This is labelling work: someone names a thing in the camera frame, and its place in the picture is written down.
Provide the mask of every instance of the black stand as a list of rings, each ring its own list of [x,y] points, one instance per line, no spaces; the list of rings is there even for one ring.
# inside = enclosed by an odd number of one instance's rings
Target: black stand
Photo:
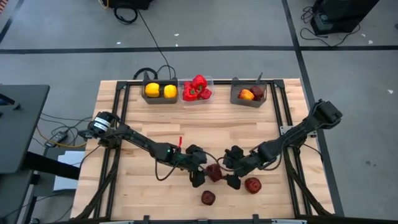
[[[55,161],[38,154],[34,154],[33,152],[26,153],[24,168],[74,180],[78,180],[80,174],[80,169],[75,166]]]

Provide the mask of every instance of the red wire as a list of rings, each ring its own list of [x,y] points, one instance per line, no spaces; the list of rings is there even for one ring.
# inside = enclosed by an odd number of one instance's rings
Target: red wire
[[[178,144],[178,147],[181,148],[182,145],[182,136],[180,136],[180,143]]]

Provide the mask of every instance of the wooden table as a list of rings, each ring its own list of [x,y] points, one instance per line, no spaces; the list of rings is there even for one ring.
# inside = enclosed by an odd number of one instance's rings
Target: wooden table
[[[299,79],[284,81],[292,119],[296,125],[308,115],[303,88]],[[101,82],[94,114],[112,110],[116,82]],[[183,151],[189,145],[196,144],[220,157],[225,149],[238,145],[247,154],[248,150],[260,142],[279,136],[269,88],[267,101],[260,108],[229,103],[229,85],[215,86],[216,95],[212,104],[191,107],[184,106],[181,102],[175,105],[148,105],[141,98],[140,90],[140,86],[131,87],[126,124],[157,142],[177,145],[182,136]],[[284,114],[280,94],[278,99],[281,113]],[[308,138],[306,143],[317,148],[315,138]],[[96,141],[90,140],[86,153],[95,147]],[[71,217],[77,216],[96,192],[103,154],[104,149],[98,149],[84,161]],[[308,188],[329,212],[333,212],[319,154],[302,146],[301,158]],[[213,162],[208,157],[208,164]],[[154,165],[155,160],[148,152],[123,142],[112,220],[142,220],[144,215],[150,215],[151,220],[236,219],[252,218],[255,213],[260,218],[294,217],[283,160],[281,166],[274,171],[255,170],[242,178],[244,182],[248,177],[257,177],[262,182],[262,190],[256,195],[247,193],[244,187],[234,190],[225,181],[213,183],[208,178],[205,184],[195,189],[191,186],[188,172],[177,169],[167,180],[159,182],[155,178]],[[163,177],[170,169],[171,167],[160,164],[159,175]],[[301,193],[297,186],[296,189],[300,211],[303,213]],[[216,202],[212,206],[201,203],[200,196],[204,190],[216,194]],[[107,198],[106,192],[101,215],[105,214]]]

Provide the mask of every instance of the black cable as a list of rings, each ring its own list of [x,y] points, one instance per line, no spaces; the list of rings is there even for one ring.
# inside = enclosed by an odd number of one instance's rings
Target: black cable
[[[178,161],[176,164],[174,164],[172,170],[170,170],[170,172],[165,177],[159,178],[159,176],[157,175],[157,159],[155,159],[155,176],[156,176],[156,179],[158,181],[163,181],[163,180],[169,178],[170,175],[172,175],[173,171],[175,170],[175,168],[178,166],[179,163],[180,163],[180,161]]]
[[[133,79],[133,80],[136,80],[136,79],[138,78],[139,74],[141,74],[142,72],[145,72],[145,71],[151,72],[152,74],[154,74],[154,78],[153,78],[154,80],[158,79],[158,77],[157,77],[157,72],[156,72],[155,70],[151,69],[151,68],[141,68],[140,70],[138,70],[138,71],[132,76],[132,79]]]
[[[61,124],[61,125],[67,126],[65,123],[62,123],[62,122],[59,122],[59,121],[51,121],[51,120],[44,119],[44,118],[40,118],[40,119],[43,120],[43,121],[46,121],[46,122],[51,122],[51,123],[56,123],[56,124]]]
[[[282,153],[279,154],[279,160],[278,163],[276,164],[276,166],[272,167],[272,168],[264,168],[265,171],[273,171],[278,169],[278,167],[280,166],[280,163],[282,162]]]
[[[143,16],[141,15],[141,12],[140,12],[139,10],[137,10],[137,12],[138,12],[139,16],[141,17],[142,21],[144,22],[145,26],[147,27],[147,30],[148,30],[150,36],[151,36],[152,39],[154,40],[155,45],[156,45],[156,47],[157,47],[157,50],[160,52],[160,54],[163,56],[164,60],[166,61],[166,64],[167,64],[167,66],[168,66],[168,68],[169,68],[169,76],[170,76],[170,79],[171,79],[172,72],[171,72],[171,70],[170,70],[169,62],[167,61],[166,57],[164,56],[164,54],[163,54],[162,50],[160,49],[159,45],[157,45],[156,39],[155,39],[154,35],[152,34],[152,32],[150,31],[150,29],[149,29],[147,23],[145,22],[145,19],[144,19]]]
[[[60,118],[60,117],[56,117],[56,116],[52,116],[52,115],[48,115],[45,113],[42,113],[42,115],[44,116],[48,116],[50,118],[55,118],[55,119],[63,119],[63,120],[67,120],[67,121],[81,121],[81,119],[73,119],[73,118]]]
[[[38,144],[40,144],[43,147],[46,147],[45,145],[43,145],[43,143],[41,143],[39,140],[37,140],[36,138],[32,137],[33,140],[35,140]]]
[[[54,137],[54,136],[56,135],[56,134],[54,133],[55,131],[57,131],[57,130],[59,130],[59,129],[61,129],[61,128],[66,128],[65,132],[71,132],[71,134],[72,134],[72,136],[73,136],[73,140],[70,141],[70,143],[69,143],[68,145],[71,145],[71,144],[75,145],[76,139],[77,139],[77,137],[78,137],[77,132],[79,132],[79,129],[77,129],[76,127],[77,127],[80,123],[82,123],[82,122],[87,122],[86,119],[89,119],[89,118],[92,118],[92,116],[85,117],[85,118],[83,118],[83,119],[71,119],[71,120],[76,120],[76,121],[78,121],[78,122],[77,122],[75,125],[73,125],[73,126],[68,126],[68,125],[66,125],[65,123],[58,122],[58,121],[51,121],[51,120],[47,120],[47,119],[43,119],[43,118],[41,118],[41,119],[44,120],[44,121],[48,121],[48,122],[53,122],[53,123],[62,124],[63,126],[57,127],[57,128],[55,128],[55,129],[53,129],[53,130],[51,131],[52,137]]]
[[[60,194],[55,194],[55,195],[47,196],[47,197],[38,199],[38,200],[36,200],[35,202],[27,203],[26,205],[23,205],[23,206],[21,206],[20,208],[17,208],[17,209],[15,209],[14,211],[12,211],[12,212],[8,213],[7,215],[3,216],[3,218],[6,218],[6,217],[8,217],[9,215],[12,215],[13,213],[18,212],[19,210],[23,209],[23,208],[26,207],[26,206],[29,206],[29,205],[32,204],[32,203],[36,203],[36,202],[39,202],[39,201],[41,201],[41,200],[44,200],[44,199],[47,199],[47,198],[50,198],[50,197],[55,197],[55,196],[58,196],[58,195],[63,195],[63,194],[65,194],[65,193],[60,193]]]
[[[67,215],[67,213],[73,208],[73,204],[69,207],[69,209],[61,216],[61,218],[51,222],[51,223],[56,223],[58,221],[60,221],[63,217],[65,217],[65,215]]]
[[[93,152],[95,152],[98,148],[100,148],[101,146],[97,146],[95,149],[93,149],[89,154],[87,154],[85,157],[83,157],[83,159],[80,162],[77,162],[75,164],[72,164],[72,166],[80,164],[79,168],[81,168],[81,165],[83,165],[83,162],[85,161],[85,159],[91,155]]]
[[[175,69],[174,69],[172,66],[170,66],[170,65],[162,65],[162,66],[158,69],[158,71],[157,71],[156,73],[159,74],[159,72],[161,71],[161,69],[162,69],[162,68],[165,68],[165,67],[168,67],[169,69],[171,68],[171,69],[173,70],[173,72],[174,72],[174,78],[177,77],[176,74],[175,74]]]
[[[125,18],[123,18],[123,16],[119,16],[119,14],[118,14],[118,10],[120,9],[120,8],[122,8],[122,9],[131,9],[131,10],[133,10],[134,11],[134,18],[133,19],[131,19],[131,20],[127,20],[127,19],[125,19]],[[124,25],[129,25],[129,24],[132,24],[134,21],[136,21],[137,20],[137,18],[138,18],[138,14],[137,14],[137,9],[135,9],[132,5],[130,5],[130,4],[118,4],[115,8],[113,8],[113,14],[114,14],[114,16],[116,17],[116,19],[120,22],[120,23],[122,23],[122,24],[124,24]]]
[[[301,15],[300,18],[301,18],[301,20],[303,20],[303,22],[306,24],[306,23],[309,23],[309,22],[311,21],[313,15],[314,15],[313,7],[312,7],[312,6],[307,6],[307,7],[303,8],[303,14]],[[349,34],[346,34],[346,35],[344,36],[344,38],[343,38],[339,43],[337,43],[337,44],[335,44],[335,45],[330,45],[330,44],[328,44],[326,41],[324,41],[324,40],[321,39],[321,38],[327,39],[328,36],[316,35],[314,32],[312,32],[310,29],[308,29],[308,28],[306,28],[306,27],[304,27],[303,29],[300,30],[300,36],[301,36],[301,38],[304,39],[304,40],[320,40],[320,41],[322,41],[324,44],[326,44],[328,47],[337,47],[337,46],[339,46],[340,44],[342,44],[342,43],[347,39],[347,37],[348,37],[349,35],[357,33],[357,32],[361,29],[361,25],[358,24],[358,27],[359,27],[359,28],[358,28],[357,31],[353,31],[353,32],[350,32]],[[311,33],[312,35],[314,35],[314,36],[317,37],[317,38],[306,38],[306,37],[304,37],[303,34],[302,34],[304,30],[309,31],[309,33]]]
[[[303,38],[304,40],[320,40],[320,41],[322,41],[323,43],[325,43],[328,47],[337,47],[337,46],[339,46],[340,44],[342,44],[342,43],[347,39],[347,37],[348,37],[349,35],[352,35],[352,34],[357,33],[360,29],[361,29],[361,25],[358,24],[358,30],[353,31],[353,32],[350,32],[349,34],[346,34],[345,37],[343,38],[343,40],[340,41],[340,42],[338,42],[338,43],[335,44],[335,45],[330,45],[330,44],[328,44],[327,42],[325,42],[324,40],[321,39],[321,38],[327,38],[327,37],[322,37],[322,36],[316,35],[316,34],[314,34],[312,31],[310,31],[308,28],[305,28],[305,27],[304,27],[303,29],[300,30],[300,36],[301,36],[301,38]],[[302,34],[303,30],[307,30],[307,31],[309,31],[312,35],[314,35],[315,37],[321,37],[321,38],[306,38],[306,37],[303,37],[303,34]]]
[[[318,150],[315,149],[314,147],[309,146],[309,145],[307,145],[307,144],[303,144],[303,145],[309,147],[310,149],[312,149],[312,150],[314,150],[314,151],[316,151],[316,152],[319,154],[319,156],[321,157],[321,161],[323,162],[323,156],[322,156],[322,153],[321,153],[320,151],[318,151]]]
[[[301,15],[301,20],[304,21],[304,23],[309,23],[313,17],[313,8],[312,6],[307,6],[305,8],[303,8],[303,14]]]

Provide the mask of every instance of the red fruit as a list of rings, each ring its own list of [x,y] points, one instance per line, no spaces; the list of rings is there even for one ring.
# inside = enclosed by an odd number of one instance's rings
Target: red fruit
[[[207,80],[203,75],[197,75],[192,80],[192,87],[198,91],[202,91],[207,87]]]
[[[204,89],[201,92],[198,93],[198,98],[200,100],[207,100],[211,97],[211,90],[209,89]]]
[[[217,164],[208,165],[206,170],[209,172],[209,178],[213,182],[217,182],[223,178],[223,174],[221,173],[220,166]]]
[[[198,93],[192,86],[185,86],[182,92],[182,100],[195,101],[198,99]]]
[[[250,88],[250,92],[254,95],[254,100],[260,101],[261,98],[264,96],[264,90],[258,86],[253,86]]]
[[[205,205],[212,205],[216,200],[216,195],[209,190],[205,190],[201,195],[201,202]]]
[[[184,82],[184,88],[191,87],[191,86],[192,86],[192,82]]]
[[[250,177],[244,181],[244,187],[250,194],[256,194],[261,190],[261,182],[255,177]]]

